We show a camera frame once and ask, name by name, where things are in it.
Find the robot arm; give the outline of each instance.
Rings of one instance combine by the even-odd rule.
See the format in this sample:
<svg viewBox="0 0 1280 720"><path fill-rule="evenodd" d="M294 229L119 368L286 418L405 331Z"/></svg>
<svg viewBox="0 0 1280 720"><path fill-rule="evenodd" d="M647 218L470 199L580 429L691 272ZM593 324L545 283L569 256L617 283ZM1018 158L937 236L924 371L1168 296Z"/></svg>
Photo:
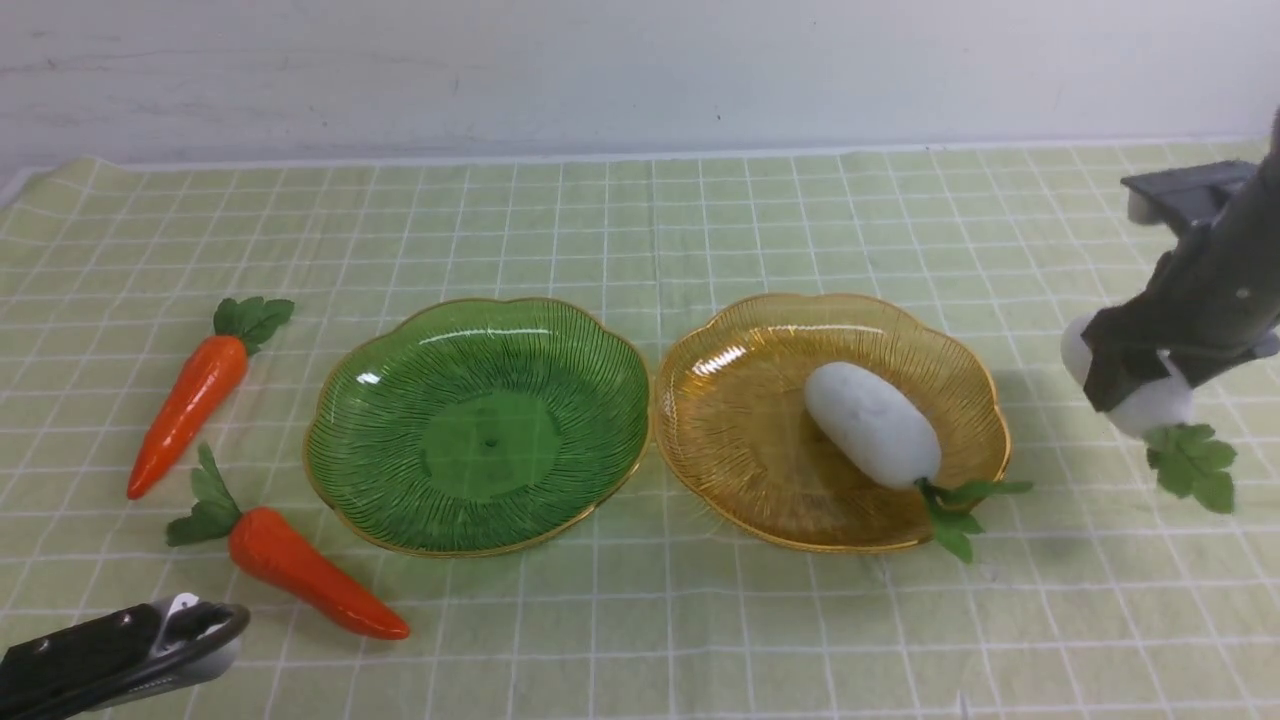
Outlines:
<svg viewBox="0 0 1280 720"><path fill-rule="evenodd" d="M1167 377L1160 354L1199 387L1280 354L1280 113L1257 165L1222 161L1133 176L1129 218L1165 224L1176 246L1147 287L1105 307L1084 329L1093 352L1084 393L1108 413Z"/></svg>
<svg viewBox="0 0 1280 720"><path fill-rule="evenodd" d="M248 610L182 593L17 644L0 660L0 717L65 720L219 678Z"/></svg>

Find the carrot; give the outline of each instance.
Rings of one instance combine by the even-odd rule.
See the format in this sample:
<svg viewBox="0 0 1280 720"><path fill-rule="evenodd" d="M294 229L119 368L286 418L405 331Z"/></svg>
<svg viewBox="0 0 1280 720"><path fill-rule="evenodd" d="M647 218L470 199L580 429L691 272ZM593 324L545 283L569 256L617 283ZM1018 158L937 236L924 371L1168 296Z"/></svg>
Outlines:
<svg viewBox="0 0 1280 720"><path fill-rule="evenodd" d="M248 372L248 359L289 322L293 302L230 297L214 313L214 334L187 357L160 413L152 420L129 474L127 496L137 500L164 478L187 451L196 433Z"/></svg>
<svg viewBox="0 0 1280 720"><path fill-rule="evenodd" d="M270 507L241 512L207 443L200 446L191 488L196 505L191 515L169 523L169 547L228 538L232 562L241 570L302 600L340 628L384 641L408 637L399 615L320 555L279 512Z"/></svg>

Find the glass plate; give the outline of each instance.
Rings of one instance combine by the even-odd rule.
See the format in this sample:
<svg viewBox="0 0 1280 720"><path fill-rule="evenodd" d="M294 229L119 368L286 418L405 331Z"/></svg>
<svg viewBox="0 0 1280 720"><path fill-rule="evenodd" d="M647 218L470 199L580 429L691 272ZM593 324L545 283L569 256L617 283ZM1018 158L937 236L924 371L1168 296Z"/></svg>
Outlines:
<svg viewBox="0 0 1280 720"><path fill-rule="evenodd" d="M721 515L778 544L872 553L931 539L920 495L873 483L805 411L805 379L837 360L876 372L929 419L937 484L1004 477L1009 429L977 356L858 295L749 297L677 342L658 373L663 459Z"/></svg>
<svg viewBox="0 0 1280 720"><path fill-rule="evenodd" d="M558 300L457 300L334 368L303 450L358 536L425 556L494 555L585 518L648 447L640 352Z"/></svg>

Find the plate rim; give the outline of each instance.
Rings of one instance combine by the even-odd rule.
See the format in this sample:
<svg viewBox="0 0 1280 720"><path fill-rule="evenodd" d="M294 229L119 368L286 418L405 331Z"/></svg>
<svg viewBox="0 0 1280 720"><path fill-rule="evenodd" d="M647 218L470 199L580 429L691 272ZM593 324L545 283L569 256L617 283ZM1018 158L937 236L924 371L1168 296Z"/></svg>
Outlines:
<svg viewBox="0 0 1280 720"><path fill-rule="evenodd" d="M335 377L338 374L338 370L343 365L346 365L348 360L351 360L357 352L360 352L361 350L369 347L370 345L372 345L375 342L379 342L379 341L383 341L383 340L387 340L387 338L394 336L396 333L399 333L399 332L404 331L408 327L410 323L412 323L413 320L419 319L420 316L422 316L422 315L425 315L428 313L439 310L440 307L445 307L448 305L457 305L457 304L462 304L462 302L481 302L481 304L489 304L489 305L518 305L518 304L525 304L525 302L540 302L540 304L561 305L561 306L567 307L568 310L571 310L573 313L577 313L577 314L580 314L580 315L590 319L593 323L595 323L596 331L599 331L599 332L602 332L602 333L604 333L607 336L612 336L612 337L617 338L618 341L621 341L623 343L623 346L627 350L630 350L630 352L640 361L640 368L643 370L643 377L644 377L644 382L645 382L645 386L646 386L645 387L645 436L644 436L643 443L640 445L639 452L636 452L636 456L635 456L635 459L631 462L631 466L627 468L627 470L625 473L622 473L618 477L617 480L614 480L613 487L611 487L608 489L608 492L605 492L603 496L600 496L595 502L591 502L590 505L588 505L586 507L584 507L573 518L566 520L561 525L557 525L556 528L553 528L553 529L550 529L550 530L548 530L548 532L545 532L545 533L543 533L540 536L536 536L536 537L532 537L532 538L527 538L527 539L524 539L524 541L520 541L520 542L516 542L516 543L504 544L504 546L500 546L500 547L485 548L485 550L458 550L458 551L424 551L424 550L412 550L412 548L408 548L408 547L402 547L402 546L398 546L398 544L393 544L393 543L389 543L389 542L380 541L378 538L371 537L365 530L357 528L355 525L355 523L352 523L351 519L347 518L346 512L340 511L337 507L337 505L334 503L333 498L330 498L329 495L320 487L319 482L315 478L315 471L311 468L311 459L308 457L307 448L311 446L311 436L316 430L319 420L320 420L320 416L321 416L321 407L323 407L323 404L324 404L325 391L332 386L333 380L335 379ZM579 523L581 523L582 520L585 520L588 516L591 515L591 512L594 512L596 509L599 509L602 505L604 505L604 502L607 502L609 498L612 498L622 488L622 486L625 486L627 483L627 480L630 480L632 477L635 477L636 471L640 470L640 465L644 464L645 457L649 455L649 448L650 448L650 446L654 442L654 423L657 420L655 415L654 415L654 397L655 397L654 392L657 389L657 383L654 382L654 378L655 378L655 375L653 374L653 369L649 366L649 361L645 359L644 354L640 352L640 348L635 346L635 343L632 343L626 337L623 337L623 336L621 336L621 334L611 331L593 313L589 313L585 309L582 309L582 307L580 307L580 306L577 306L577 305L575 305L572 302L568 302L567 300L561 300L558 297L549 297L549 296L538 296L538 295L522 296L522 297L511 297L511 299L494 299L494 297L475 296L475 297L454 297L452 300L444 300L444 301L436 302L434 305L429 305L429 306L426 306L426 307L424 307L424 309L421 309L421 310L419 310L416 313L412 313L411 315L408 315L407 318L404 318L403 320L401 320L396 327L390 328L389 331L379 333L379 334L376 334L376 336L374 336L374 337L371 337L369 340L365 340L364 342L356 345L355 347L352 347L351 350L348 350L347 352L344 352L343 356L340 359L338 359L337 363L334 363L333 368L330 368L329 372L325 374L324 382L320 383L320 393L316 397L315 407L311 411L311 420L307 423L307 429L302 434L301 455L302 455L303 474L307 478L307 483L311 486L311 491L316 493L316 497L320 498L320 501L324 503L324 506L328 507L329 511L333 512L338 518L338 520L347 529L349 529L356 537L358 537L360 539L362 539L362 541L365 541L365 542L367 542L367 543L370 543L370 544L372 544L375 547L380 547L383 550L387 550L387 551L390 551L390 552L394 552L394 553L398 553L398 555L410 556L410 557L428 557L428 559L493 557L493 556L497 556L497 555L507 555L507 553L512 553L512 552L518 552L518 551L522 551L522 550L526 550L526 548L541 544L541 543L544 543L547 541L550 541L554 537L564 533L566 530L568 530L573 525L577 525Z"/></svg>
<svg viewBox="0 0 1280 720"><path fill-rule="evenodd" d="M928 323L922 322L919 318L916 318L909 310L906 310L904 307L900 307L900 306L897 306L897 305L895 305L892 302L888 302L887 300L883 300L883 299L879 299L879 297L876 297L876 296L872 296L872 295L858 293L858 292L819 292L819 293L804 293L804 292L760 292L760 293L750 295L750 296L742 297L741 300L736 300L736 301L730 302L728 305L721 307L721 310L717 311L717 313L714 313L703 325L700 325L698 328L694 328L692 331L689 331L680 340L677 340L676 342L671 343L671 346L667 348L666 355L662 359L660 365L658 366L658 375L657 375L655 382L654 382L654 396L655 396L655 398L654 398L654 413L655 413L655 416L654 416L654 429L655 429L655 432L654 432L654 436L655 436L654 437L654 443L658 446L658 454L662 456L663 464L667 465L667 468L671 470L671 474L676 475L676 479L680 480L680 484L685 486L685 488L689 489L689 492L694 493L699 500L701 500L703 502L705 502L712 510L716 511L717 515L719 515L724 520L728 520L730 523L732 523L737 528L745 530L746 533L749 533L751 536L755 536L755 537L758 537L760 539L764 539L767 542L771 542L773 544L777 544L777 546L781 546L781 547L786 547L786 548L791 548L791 550L800 550L800 551L805 551L805 552L849 553L849 555L887 555L887 553L906 551L906 550L910 550L913 547L919 547L919 546L922 546L922 544L924 544L924 543L927 543L927 542L929 542L929 541L933 539L933 533L932 532L927 532L927 533L924 533L923 536L920 536L920 537L918 537L915 539L904 541L904 542L892 543L892 544L829 544L829 543L818 544L818 543L809 543L809 542L795 541L795 539L790 539L790 538L786 538L786 537L782 537L782 536L774 536L774 534L768 533L765 530L762 530L762 529L759 529L756 527L753 527L749 523L746 523L744 520L740 520L739 518L735 518L724 507L722 507L719 503L717 503L710 497L708 497L708 495L705 492L700 492L698 488L695 488L694 484L689 480L689 478L684 473L681 473L680 470L677 470L676 469L676 464L672 462L669 450L667 448L667 443L664 442L666 433L664 432L657 432L657 429L658 429L659 425L662 425L663 428L667 427L667 423L664 421L664 415L658 414L657 413L657 407L662 404L662 398L663 398L662 388L664 386L669 384L667 380L672 377L672 361L675 359L675 355L676 355L675 350L677 347L680 347L681 345L691 341L695 337L699 337L699 336L703 336L703 334L709 334L710 332L713 332L717 328L717 325L719 325L719 324L723 323L723 319L724 319L724 316L727 316L727 314L730 313L730 310L735 310L735 309L737 309L737 307L740 307L742 305L760 302L760 301L767 301L767 300L771 300L771 299L783 299L783 300L806 300L806 299L813 299L813 300L817 300L817 299L826 299L826 297L840 299L840 300L851 300L851 301L859 301L859 302L870 302L873 305L879 305L882 307L886 307L886 309L891 310L892 313L896 313L901 318L905 318L906 320L910 320L911 324L914 324L918 329L922 329L922 331L924 331L927 333L937 336L937 337L942 338L943 342L954 343L960 350L963 350L964 354L968 355L978 365L978 369L982 370L983 378L987 380L987 389L991 392L992 409L995 410L996 420L1000 423L1001 437L1004 437L1004 439L1005 439L1005 442L1004 442L1004 446L1005 446L1004 457L1000 461L1000 468L996 471L996 475L992 478L992 482L995 482L995 483L1004 482L1005 480L1005 474L1009 470L1010 457L1012 456L1014 442L1012 442L1012 437L1010 436L1010 432L1009 432L1009 419L1005 418L1005 411L1000 406L1000 391L996 387L996 379L991 374L991 369L987 368L987 364L982 361L982 357L979 357L978 354L974 352L973 348L969 347L968 343L965 343L964 341L961 341L961 340L959 340L959 338L956 338L956 337L954 337L951 334L947 334L947 333L945 333L942 331L938 331L938 329L933 328ZM970 506L970 509L972 507L977 507L980 502L982 502L980 500L975 501Z"/></svg>

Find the carrot leaves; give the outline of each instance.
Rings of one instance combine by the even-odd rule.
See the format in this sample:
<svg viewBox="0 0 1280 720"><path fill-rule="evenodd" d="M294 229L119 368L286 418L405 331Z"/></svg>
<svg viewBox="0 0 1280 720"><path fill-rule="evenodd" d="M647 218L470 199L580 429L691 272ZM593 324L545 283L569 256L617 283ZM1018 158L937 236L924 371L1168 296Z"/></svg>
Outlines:
<svg viewBox="0 0 1280 720"><path fill-rule="evenodd" d="M241 519L239 506L227 491L209 443L200 445L200 466L191 471L191 491L196 496L191 515L179 518L165 528L169 547L227 537Z"/></svg>
<svg viewBox="0 0 1280 720"><path fill-rule="evenodd" d="M214 311L214 333L238 337L248 354L253 355L292 316L292 300L255 296L237 302L228 297Z"/></svg>

